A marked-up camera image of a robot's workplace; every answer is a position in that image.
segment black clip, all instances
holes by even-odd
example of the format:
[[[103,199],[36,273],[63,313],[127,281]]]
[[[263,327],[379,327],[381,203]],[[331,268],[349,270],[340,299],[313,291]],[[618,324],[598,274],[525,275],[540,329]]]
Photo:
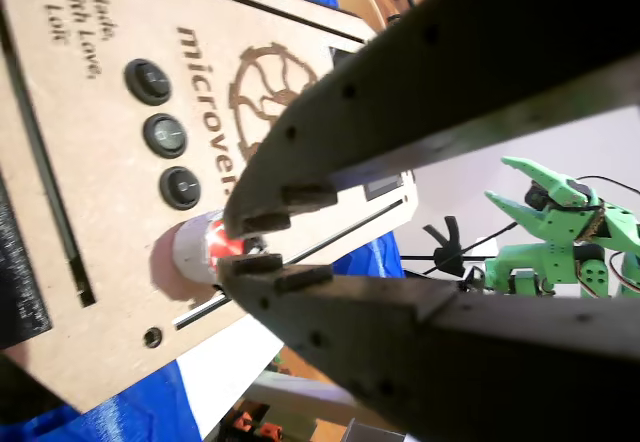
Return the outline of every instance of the black clip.
[[[422,229],[442,246],[433,252],[433,261],[438,270],[456,277],[462,277],[464,275],[464,265],[462,263],[463,257],[460,253],[462,252],[462,246],[460,245],[458,221],[452,215],[445,217],[444,221],[449,231],[449,240],[431,224],[424,226]]]

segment white wall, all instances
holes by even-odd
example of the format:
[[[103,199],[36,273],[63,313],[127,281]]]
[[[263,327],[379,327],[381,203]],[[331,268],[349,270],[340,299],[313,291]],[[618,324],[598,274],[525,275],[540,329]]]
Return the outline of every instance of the white wall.
[[[446,235],[446,215],[457,217],[463,247],[512,222],[484,191],[524,204],[531,180],[503,165],[502,156],[528,158],[573,177],[603,175],[640,189],[640,112],[636,107],[609,112],[416,169],[418,209],[409,223],[394,231],[400,254],[431,255],[437,243],[422,227],[432,224]],[[585,183],[640,218],[639,196],[605,181]],[[535,241],[516,227],[498,238],[498,246]],[[404,261],[405,268],[415,271],[431,266]]]

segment green 3d-printed robot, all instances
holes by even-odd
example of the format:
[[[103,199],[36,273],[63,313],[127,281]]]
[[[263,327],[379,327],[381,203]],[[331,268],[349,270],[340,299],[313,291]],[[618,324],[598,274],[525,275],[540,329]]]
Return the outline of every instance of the green 3d-printed robot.
[[[598,197],[567,175],[514,157],[502,161],[532,179],[528,207],[493,192],[487,197],[539,244],[504,247],[487,259],[484,288],[521,295],[553,295],[556,284],[580,284],[583,297],[608,297],[604,249],[624,253],[619,296],[640,297],[640,226],[633,214]]]

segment engraved gear logo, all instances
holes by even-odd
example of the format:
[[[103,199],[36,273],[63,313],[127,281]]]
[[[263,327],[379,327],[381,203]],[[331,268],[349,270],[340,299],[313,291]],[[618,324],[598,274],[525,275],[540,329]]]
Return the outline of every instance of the engraved gear logo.
[[[257,49],[249,47],[240,61],[229,87],[229,108],[238,129],[238,147],[248,162],[260,146],[259,134],[266,136],[284,109],[318,77],[308,64],[276,43]],[[249,140],[249,133],[255,140]]]

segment screw hole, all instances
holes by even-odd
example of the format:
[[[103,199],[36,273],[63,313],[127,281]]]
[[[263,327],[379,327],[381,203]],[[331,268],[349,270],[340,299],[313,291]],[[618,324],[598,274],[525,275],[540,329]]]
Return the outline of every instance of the screw hole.
[[[356,96],[356,88],[351,84],[345,85],[342,89],[342,96],[345,99],[353,99]]]
[[[440,37],[439,29],[437,25],[430,25],[424,31],[424,40],[429,45],[436,45],[438,38]]]
[[[380,382],[380,385],[378,385],[378,390],[380,390],[380,393],[385,397],[391,397],[393,396],[393,394],[395,394],[395,388],[393,387],[393,384],[390,380],[387,379]]]
[[[157,327],[151,327],[144,333],[144,345],[150,349],[155,349],[162,342],[162,331]]]
[[[322,347],[324,345],[324,337],[320,332],[311,332],[309,339],[314,347]]]
[[[287,130],[285,130],[284,135],[287,137],[287,139],[289,140],[293,140],[296,138],[297,135],[297,131],[295,127],[288,127]]]

